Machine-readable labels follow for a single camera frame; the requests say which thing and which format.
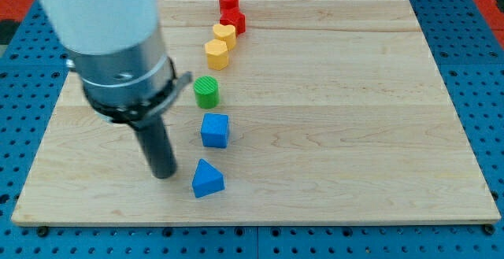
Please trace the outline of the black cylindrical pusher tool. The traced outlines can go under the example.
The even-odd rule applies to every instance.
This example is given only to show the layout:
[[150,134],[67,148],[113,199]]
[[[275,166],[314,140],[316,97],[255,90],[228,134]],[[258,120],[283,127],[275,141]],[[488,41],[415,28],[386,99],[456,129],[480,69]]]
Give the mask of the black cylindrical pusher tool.
[[146,123],[134,123],[132,128],[152,175],[158,179],[171,177],[177,164],[162,118],[157,116]]

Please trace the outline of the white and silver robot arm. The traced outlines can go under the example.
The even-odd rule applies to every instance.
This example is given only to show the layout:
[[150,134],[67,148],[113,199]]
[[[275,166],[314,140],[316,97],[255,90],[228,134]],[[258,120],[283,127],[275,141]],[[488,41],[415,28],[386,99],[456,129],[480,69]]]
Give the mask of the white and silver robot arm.
[[176,172],[163,113],[192,81],[176,74],[157,0],[39,0],[93,110],[134,131],[152,174]]

